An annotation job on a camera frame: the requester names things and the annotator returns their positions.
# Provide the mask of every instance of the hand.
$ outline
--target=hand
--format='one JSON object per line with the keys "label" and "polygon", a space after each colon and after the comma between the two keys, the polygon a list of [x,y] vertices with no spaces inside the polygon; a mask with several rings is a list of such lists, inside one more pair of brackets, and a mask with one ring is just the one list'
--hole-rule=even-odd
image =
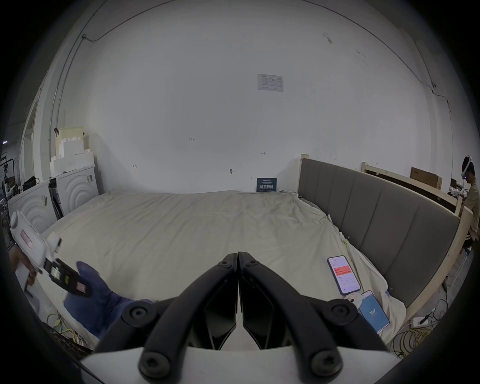
{"label": "hand", "polygon": [[20,249],[18,245],[14,245],[12,249],[10,249],[9,255],[10,255],[10,262],[12,263],[12,268],[14,271],[17,269],[19,261],[21,261],[23,265],[25,265],[28,268],[30,273],[28,275],[27,282],[28,282],[28,285],[33,285],[33,283],[35,282],[36,270],[33,267],[32,263],[30,263],[30,260],[25,255],[25,253],[23,253],[23,251]]}

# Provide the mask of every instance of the blue glove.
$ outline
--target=blue glove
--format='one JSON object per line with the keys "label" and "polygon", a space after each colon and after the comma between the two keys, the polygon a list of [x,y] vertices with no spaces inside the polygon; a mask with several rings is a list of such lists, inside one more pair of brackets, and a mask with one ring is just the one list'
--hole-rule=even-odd
{"label": "blue glove", "polygon": [[63,305],[85,329],[101,338],[133,300],[113,292],[98,272],[88,264],[79,261],[77,269],[80,276],[90,283],[92,295],[82,297],[68,293]]}

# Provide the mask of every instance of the foam block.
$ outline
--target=foam block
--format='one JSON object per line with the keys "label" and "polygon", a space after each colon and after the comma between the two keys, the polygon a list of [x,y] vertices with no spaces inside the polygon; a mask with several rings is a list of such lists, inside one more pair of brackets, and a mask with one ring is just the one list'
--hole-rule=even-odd
{"label": "foam block", "polygon": [[59,144],[60,157],[74,156],[84,151],[84,140],[81,137],[63,139]]}

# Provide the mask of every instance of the phone screen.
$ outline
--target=phone screen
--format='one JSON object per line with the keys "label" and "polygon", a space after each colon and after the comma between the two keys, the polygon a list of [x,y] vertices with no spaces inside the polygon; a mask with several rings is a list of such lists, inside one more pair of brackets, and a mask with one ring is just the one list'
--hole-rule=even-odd
{"label": "phone screen", "polygon": [[328,258],[328,263],[334,274],[335,280],[342,295],[347,295],[360,290],[360,284],[355,277],[345,256]]}

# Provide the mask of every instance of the electrical wire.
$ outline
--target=electrical wire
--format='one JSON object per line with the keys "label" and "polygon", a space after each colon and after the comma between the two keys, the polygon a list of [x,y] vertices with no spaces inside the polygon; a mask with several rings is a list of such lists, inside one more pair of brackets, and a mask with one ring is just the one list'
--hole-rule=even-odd
{"label": "electrical wire", "polygon": [[444,95],[439,95],[438,93],[435,93],[435,91],[433,90],[433,88],[427,84],[427,83],[424,83],[422,80],[420,80],[420,78],[417,76],[417,74],[413,71],[413,69],[410,68],[410,66],[392,49],[390,48],[390,46],[385,43],[382,39],[380,39],[376,34],[374,34],[373,32],[369,31],[367,28],[365,28],[363,25],[357,23],[356,21],[350,19],[348,16],[345,16],[343,14],[341,14],[340,12],[337,12],[337,11],[334,11],[333,9],[331,8],[328,8],[324,5],[321,5],[321,4],[317,4],[317,3],[314,3],[312,1],[309,1],[309,0],[301,0],[301,1],[304,1],[305,3],[309,3],[309,4],[312,4],[312,5],[316,5],[317,7],[321,7],[321,8],[324,8],[326,10],[329,10],[330,12],[333,12],[347,20],[349,20],[350,22],[352,22],[353,24],[359,26],[361,29],[363,29],[364,31],[368,32],[370,35],[372,35],[373,37],[375,37],[378,41],[380,41],[383,45],[385,45],[390,51],[392,51],[392,53],[397,56],[397,58],[408,68],[408,70],[410,70],[410,72],[412,72],[412,74],[415,76],[415,78],[419,81],[420,84],[423,84],[427,87],[430,88],[431,92],[435,95],[435,96],[438,96],[438,97],[443,97],[446,101],[447,101],[447,107],[448,107],[448,114],[449,114],[449,117],[450,117],[450,128],[452,130],[452,172],[450,173],[450,178],[453,178],[453,155],[454,155],[454,146],[453,146],[453,124],[452,124],[452,110],[450,108],[450,103],[448,102],[448,99],[446,98],[446,96]]}
{"label": "electrical wire", "polygon": [[118,27],[121,26],[122,24],[125,24],[127,21],[133,19],[134,17],[137,17],[137,16],[141,15],[142,13],[145,13],[145,12],[148,12],[148,11],[152,10],[153,8],[160,7],[161,5],[165,5],[165,4],[171,3],[171,2],[173,2],[173,1],[176,1],[176,0],[168,0],[168,1],[164,2],[164,3],[157,4],[157,5],[154,5],[153,7],[147,8],[147,9],[144,10],[144,11],[138,12],[138,13],[136,13],[135,15],[133,15],[132,17],[129,17],[128,19],[122,21],[120,24],[114,26],[112,29],[106,31],[102,36],[100,36],[100,37],[97,38],[97,39],[91,40],[91,39],[89,39],[89,38],[88,38],[87,36],[85,36],[85,35],[82,36],[82,39],[85,39],[85,40],[87,40],[87,41],[91,41],[92,43],[94,43],[94,42],[102,39],[102,38],[105,37],[106,35],[108,35],[108,34],[109,34],[111,31],[113,31],[115,28],[118,28]]}
{"label": "electrical wire", "polygon": [[[82,32],[84,31],[84,29],[86,28],[86,26],[88,25],[88,23],[90,22],[90,20],[92,20],[93,16],[94,16],[94,15],[98,12],[98,10],[106,3],[106,1],[107,1],[107,0],[105,0],[105,1],[100,5],[100,7],[98,7],[98,9],[92,14],[92,16],[88,19],[88,21],[86,22],[85,26],[84,26],[84,27],[82,28],[82,30],[80,31],[80,34],[79,34],[78,37],[76,38],[75,43],[78,41],[78,38],[80,37],[80,35],[82,35]],[[143,11],[141,11],[141,12],[138,12],[138,13],[136,13],[135,15],[129,17],[128,19],[122,21],[120,24],[117,24],[117,25],[114,26],[113,28],[109,29],[109,30],[106,31],[102,36],[100,36],[100,37],[98,37],[98,38],[96,38],[96,39],[90,39],[90,38],[88,38],[88,37],[86,36],[86,34],[83,34],[83,35],[82,35],[82,40],[80,41],[80,44],[77,46],[77,49],[75,50],[75,53],[73,54],[73,58],[72,58],[72,60],[71,60],[71,62],[70,62],[70,65],[69,65],[69,67],[68,67],[67,73],[66,73],[66,75],[65,75],[65,80],[64,80],[64,82],[63,82],[63,87],[62,87],[62,91],[61,91],[61,93],[60,93],[59,105],[58,105],[58,109],[57,109],[57,121],[56,121],[56,124],[55,124],[55,125],[56,125],[56,128],[57,128],[57,126],[58,126],[58,118],[59,118],[59,112],[60,112],[61,97],[62,97],[63,89],[64,89],[64,87],[65,87],[65,83],[66,83],[66,80],[67,80],[68,72],[70,71],[70,67],[72,66],[73,59],[75,58],[75,55],[76,55],[76,53],[77,53],[77,51],[78,51],[78,49],[79,49],[82,41],[83,41],[83,40],[87,40],[87,41],[90,41],[90,42],[92,42],[92,43],[94,43],[94,42],[96,42],[96,41],[99,41],[100,39],[102,39],[102,38],[104,38],[106,35],[108,35],[110,32],[112,32],[113,30],[115,30],[116,28],[118,28],[119,26],[121,26],[121,25],[125,24],[126,22],[128,22],[129,20],[131,20],[131,19],[133,19],[133,18],[135,18],[135,17],[137,17],[137,16],[139,16],[139,15],[145,13],[145,12],[148,12],[148,11],[154,9],[154,8],[160,7],[160,6],[162,6],[162,5],[165,5],[165,4],[174,2],[174,1],[176,1],[176,0],[168,0],[168,1],[165,1],[165,2],[163,2],[163,3],[161,3],[161,4],[157,4],[157,5],[154,5],[153,7],[147,8],[146,10],[143,10]],[[333,9],[328,8],[328,7],[324,6],[324,5],[317,4],[317,3],[314,3],[314,2],[309,1],[309,0],[301,0],[301,1],[306,2],[306,3],[309,3],[309,4],[312,4],[312,5],[316,5],[317,7],[321,7],[321,8],[324,8],[324,9],[326,9],[326,10],[329,10],[330,12],[333,12],[333,13],[335,13],[335,14],[337,14],[337,15],[339,15],[339,16],[347,19],[347,20],[349,20],[349,21],[352,22],[353,24],[355,24],[355,25],[357,25],[358,27],[362,28],[364,31],[368,32],[370,35],[372,35],[372,36],[375,37],[378,41],[380,41],[383,45],[385,45],[385,46],[408,68],[408,70],[415,76],[415,78],[419,81],[419,83],[421,83],[421,84],[429,87],[430,90],[431,90],[431,92],[432,92],[434,95],[436,95],[436,96],[438,96],[438,97],[443,97],[443,98],[446,100],[446,102],[447,102],[447,107],[448,107],[448,114],[449,114],[449,118],[450,118],[450,129],[451,129],[451,131],[452,131],[452,169],[451,169],[451,172],[450,172],[450,178],[452,178],[452,177],[453,177],[453,163],[454,163],[453,124],[452,124],[452,110],[451,110],[451,108],[450,108],[450,103],[449,103],[447,97],[444,96],[444,95],[439,95],[438,93],[436,93],[436,92],[433,90],[432,86],[430,86],[430,85],[427,84],[427,83],[424,83],[424,82],[417,76],[417,74],[413,71],[413,69],[411,69],[410,66],[409,66],[392,48],[390,48],[390,46],[389,46],[388,44],[386,44],[382,39],[380,39],[380,38],[379,38],[377,35],[375,35],[373,32],[371,32],[370,30],[368,30],[367,28],[365,28],[363,25],[361,25],[361,24],[357,23],[356,21],[350,19],[349,17],[341,14],[340,12],[334,11]],[[64,65],[63,65],[63,68],[62,68],[62,70],[61,70],[61,72],[60,72],[59,82],[58,82],[58,84],[57,84],[57,88],[55,89],[54,103],[52,104],[52,112],[51,112],[51,116],[50,116],[50,131],[51,131],[51,129],[52,129],[53,108],[54,108],[54,104],[55,104],[55,96],[56,96],[56,94],[57,94],[57,89],[58,89],[58,86],[60,85],[60,78],[61,78],[61,75],[63,74],[63,70],[65,69],[65,65],[66,65],[66,63],[67,63],[67,61],[68,61],[68,57],[70,56],[70,54],[71,54],[71,52],[72,52],[72,50],[73,50],[73,47],[75,46],[75,43],[73,44],[72,48],[70,49],[70,52],[69,52],[69,54],[68,54],[68,56],[67,56],[67,59],[66,59]],[[428,71],[428,67],[427,67],[427,65],[426,65],[426,63],[425,63],[425,60],[423,59],[423,56],[421,55],[421,53],[420,53],[420,57],[422,58],[423,63],[425,64],[425,67],[427,68],[427,73],[428,73],[428,75],[429,75],[430,81],[432,82],[432,77],[430,76],[430,72]]]}
{"label": "electrical wire", "polygon": [[[70,57],[70,54],[72,53],[73,51],[73,47],[75,46],[75,44],[77,43],[78,39],[80,38],[80,36],[82,36],[82,33],[83,31],[85,30],[86,26],[88,25],[88,23],[92,20],[92,18],[95,16],[95,14],[100,10],[100,8],[103,7],[103,5],[107,2],[107,0],[104,0],[103,3],[100,4],[100,6],[97,8],[97,10],[95,12],[93,12],[93,14],[90,16],[90,18],[87,20],[87,22],[85,23],[84,27],[81,29],[80,33],[78,34],[77,38],[75,39],[75,42],[73,43],[72,47],[70,48],[70,51],[68,52],[68,55],[67,55],[67,58],[65,59],[65,62],[63,63],[63,66],[62,66],[62,69],[60,71],[60,76],[59,76],[59,80],[57,82],[57,87],[55,88],[55,93],[53,95],[53,103],[52,103],[52,111],[50,113],[50,132],[49,132],[49,137],[51,136],[52,134],[52,120],[53,120],[53,109],[55,108],[55,98],[57,97],[57,91],[58,91],[58,88],[60,86],[60,80],[61,80],[61,76],[63,75],[63,71],[65,70],[65,66],[67,65],[67,62],[68,62],[68,58]],[[70,67],[72,66],[72,61],[73,59],[75,58],[75,55],[73,56],[72,60],[70,61],[70,65],[68,67],[68,70],[67,70],[67,73],[68,71],[70,70]],[[65,81],[67,80],[67,76],[65,76],[65,80],[63,82],[64,86],[65,86]],[[60,110],[60,102],[61,102],[61,95],[60,95],[60,98],[59,98],[59,105],[58,105],[58,109]]]}
{"label": "electrical wire", "polygon": [[51,315],[56,315],[56,313],[51,313],[50,315],[47,316],[47,320],[45,321],[45,323],[48,325],[48,319],[50,318]]}
{"label": "electrical wire", "polygon": [[72,45],[72,48],[70,48],[70,52],[68,53],[68,56],[67,56],[67,59],[65,60],[65,63],[63,64],[63,67],[62,67],[62,70],[60,72],[60,77],[59,77],[59,81],[57,83],[57,88],[55,88],[55,94],[53,95],[53,103],[52,103],[52,111],[51,111],[51,115],[50,115],[50,135],[51,135],[51,131],[52,131],[52,120],[53,120],[53,109],[54,109],[54,106],[55,106],[55,97],[57,95],[57,91],[58,91],[58,87],[60,86],[60,80],[61,80],[61,76],[63,74],[63,71],[65,70],[65,65],[67,64],[67,61],[68,61],[68,58],[70,56],[70,54],[72,53],[72,50],[73,50],[73,47],[75,46],[75,44],[77,43],[78,39],[80,38],[80,36],[82,37],[82,39],[80,40],[80,43],[77,45],[77,49],[75,50],[73,56],[72,56],[72,60],[70,60],[70,64],[68,66],[68,69],[67,69],[67,73],[65,74],[65,79],[63,80],[63,84],[62,84],[62,88],[61,88],[61,91],[60,91],[60,96],[59,96],[59,102],[58,102],[58,107],[57,107],[57,118],[56,118],[56,121],[55,121],[55,129],[58,129],[58,123],[59,123],[59,114],[60,114],[60,104],[61,104],[61,99],[62,99],[62,96],[63,96],[63,90],[65,89],[65,84],[67,83],[67,77],[68,77],[68,74],[70,72],[70,68],[72,67],[72,63],[73,63],[73,60],[75,59],[75,56],[77,55],[77,52],[78,52],[78,49],[80,48],[80,45],[82,45],[82,42],[84,40],[87,40],[87,41],[90,41],[90,42],[96,42],[100,39],[102,39],[103,37],[105,37],[106,35],[108,35],[111,31],[113,31],[115,28],[118,28],[120,25],[126,23],[127,21],[133,19],[134,17],[137,17],[139,15],[141,15],[142,13],[145,13],[147,11],[150,11],[152,10],[153,8],[157,8],[161,5],[165,5],[165,4],[168,4],[168,3],[171,3],[175,0],[169,0],[169,1],[166,1],[166,2],[163,2],[161,4],[157,4],[157,5],[154,5],[153,7],[150,7],[150,8],[147,8],[146,10],[143,10],[139,13],[136,13],[135,15],[133,15],[132,17],[129,17],[128,19],[122,21],[120,24],[116,25],[115,27],[113,27],[112,29],[106,31],[102,36],[100,36],[99,38],[97,39],[89,39],[85,33],[82,34],[82,32],[85,30],[86,26],[88,25],[88,23],[90,22],[90,20],[92,20],[92,18],[95,16],[95,14],[100,10],[100,8],[102,8],[102,6],[107,2],[107,0],[105,0],[103,3],[100,4],[100,6],[97,8],[97,10],[92,14],[92,16],[90,16],[90,18],[88,19],[88,21],[85,23],[84,27],[82,28],[82,30],[80,31],[79,35],[77,36],[77,38],[75,39],[75,42],[73,43]]}
{"label": "electrical wire", "polygon": [[[406,355],[411,353],[414,348],[418,347],[420,343],[430,334],[430,332],[440,322],[443,316],[442,312],[445,313],[445,311],[442,310],[440,312],[440,317],[439,318],[435,317],[435,311],[437,310],[438,305],[440,304],[441,301],[444,301],[447,304],[447,309],[448,309],[448,302],[444,299],[439,299],[432,313],[428,316],[428,318],[432,318],[430,325],[425,327],[420,327],[420,328],[411,328],[411,329],[408,329],[407,331],[400,332],[403,328],[411,325],[412,323],[404,325],[399,329],[399,332],[397,332],[394,338],[390,341],[389,352],[395,353],[397,357],[403,359]],[[398,349],[396,349],[395,341],[397,340],[398,337],[399,337],[398,346],[397,346]]]}
{"label": "electrical wire", "polygon": [[71,328],[67,328],[65,330],[63,330],[63,327],[62,327],[62,324],[65,324],[62,317],[60,316],[60,313],[57,311],[57,313],[50,313],[48,316],[47,316],[47,320],[45,321],[45,323],[48,325],[48,320],[50,318],[50,316],[53,316],[53,315],[56,315],[57,316],[57,321],[59,321],[59,325],[60,325],[60,334],[63,335],[64,333],[66,332],[70,332],[72,334],[72,340],[75,344],[79,344],[83,347],[86,346],[86,343],[85,343],[85,339],[80,336],[77,332],[75,332],[73,329]]}
{"label": "electrical wire", "polygon": [[61,335],[63,335],[64,333],[66,332],[70,332],[72,334],[72,340],[75,344],[78,344],[77,343],[77,340],[75,339],[75,331],[71,328],[68,328],[68,329],[65,329],[63,332],[59,332]]}

